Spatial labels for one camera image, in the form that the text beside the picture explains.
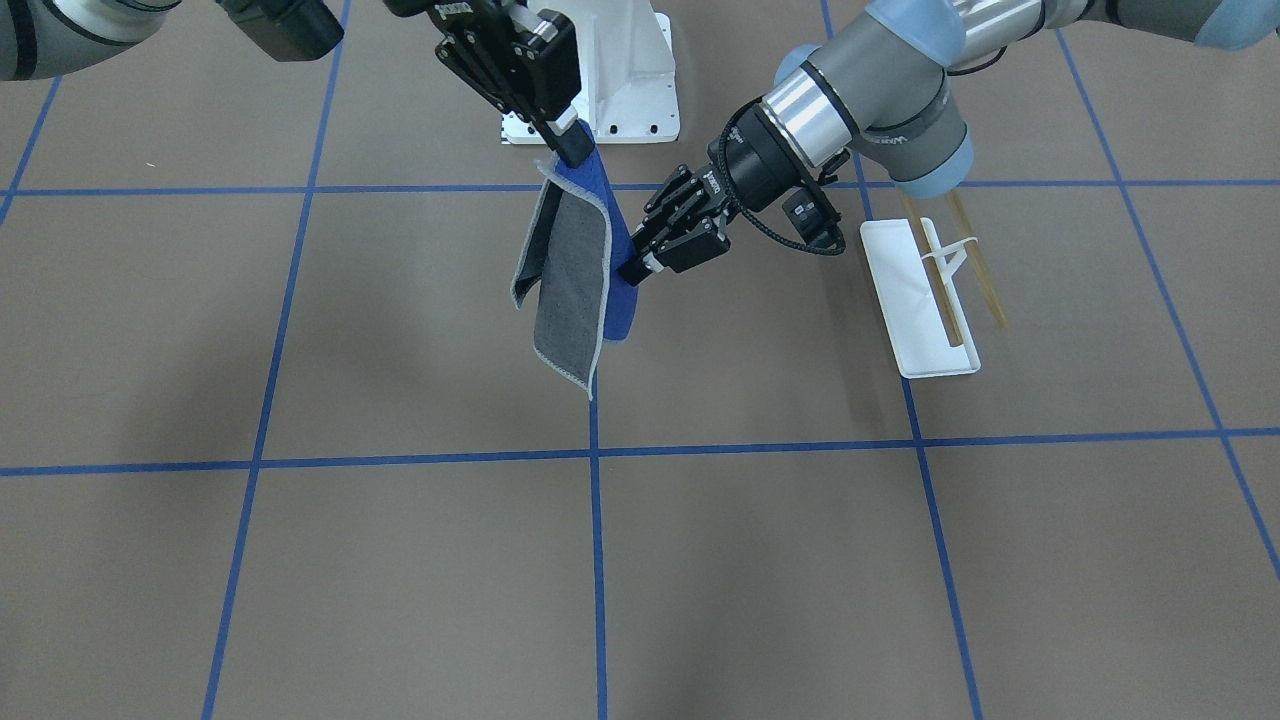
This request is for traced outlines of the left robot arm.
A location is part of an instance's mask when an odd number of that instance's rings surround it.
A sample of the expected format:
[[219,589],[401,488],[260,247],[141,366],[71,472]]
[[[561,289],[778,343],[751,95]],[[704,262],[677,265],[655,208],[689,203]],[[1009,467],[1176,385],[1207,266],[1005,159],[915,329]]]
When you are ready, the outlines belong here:
[[742,219],[785,247],[836,256],[846,243],[824,187],[851,155],[881,165],[914,199],[955,190],[972,133],[954,78],[1025,38],[1093,20],[1236,51],[1277,31],[1275,1],[872,1],[838,33],[792,54],[773,87],[745,102],[646,201],[620,278],[640,284],[730,250]]

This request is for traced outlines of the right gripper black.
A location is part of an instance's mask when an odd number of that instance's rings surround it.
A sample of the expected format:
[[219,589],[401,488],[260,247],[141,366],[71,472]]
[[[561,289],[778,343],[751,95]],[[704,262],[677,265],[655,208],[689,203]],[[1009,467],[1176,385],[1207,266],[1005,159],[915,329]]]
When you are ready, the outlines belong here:
[[573,100],[582,90],[576,26],[526,1],[384,1],[396,17],[425,15],[443,35],[436,58],[504,115],[540,136],[568,168],[595,151]]

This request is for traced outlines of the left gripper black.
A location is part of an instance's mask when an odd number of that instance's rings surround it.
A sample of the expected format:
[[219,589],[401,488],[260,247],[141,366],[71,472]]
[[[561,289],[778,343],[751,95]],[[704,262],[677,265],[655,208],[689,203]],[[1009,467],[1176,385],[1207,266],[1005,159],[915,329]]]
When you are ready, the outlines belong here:
[[676,167],[644,206],[632,234],[635,258],[616,274],[630,287],[664,269],[681,273],[728,252],[724,228],[796,188],[817,195],[799,156],[768,122],[736,122],[708,145],[709,163]]

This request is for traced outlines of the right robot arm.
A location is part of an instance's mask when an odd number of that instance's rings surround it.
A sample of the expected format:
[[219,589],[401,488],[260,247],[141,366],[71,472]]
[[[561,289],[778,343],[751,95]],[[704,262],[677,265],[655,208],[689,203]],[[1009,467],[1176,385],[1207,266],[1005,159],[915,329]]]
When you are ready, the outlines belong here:
[[[152,37],[174,1],[5,1],[3,78],[49,79],[97,65]],[[346,35],[324,1],[221,1],[230,23],[275,61],[316,61]],[[568,167],[596,143],[573,109],[582,87],[572,19],[526,1],[389,1],[399,18],[426,17],[434,54],[499,113],[534,128]]]

